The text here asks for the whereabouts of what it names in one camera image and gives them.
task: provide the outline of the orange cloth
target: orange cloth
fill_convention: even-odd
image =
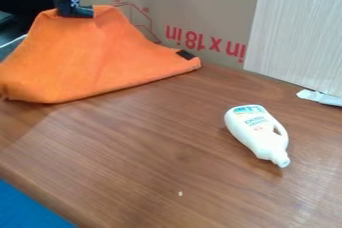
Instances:
[[[201,67],[198,57],[186,60],[147,40],[116,8],[94,9],[94,19],[40,13],[27,38],[0,63],[0,95],[60,103]]]

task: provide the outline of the cardboard panel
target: cardboard panel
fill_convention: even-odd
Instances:
[[[257,0],[82,0],[128,2],[152,20],[137,18],[141,31],[161,44],[185,48],[216,64],[242,68]]]

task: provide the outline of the bottle cap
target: bottle cap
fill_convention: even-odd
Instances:
[[[280,168],[285,168],[290,164],[290,158],[287,155],[287,152],[284,150],[275,150],[272,153],[272,162],[278,165]]]

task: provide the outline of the table surface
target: table surface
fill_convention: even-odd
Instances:
[[[0,176],[86,227],[341,227],[342,110],[299,89],[207,65],[67,104],[1,102]],[[249,103],[288,130],[289,167],[225,128]]]

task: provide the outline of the blue floor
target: blue floor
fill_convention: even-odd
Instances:
[[[0,180],[0,227],[72,228],[75,226]]]

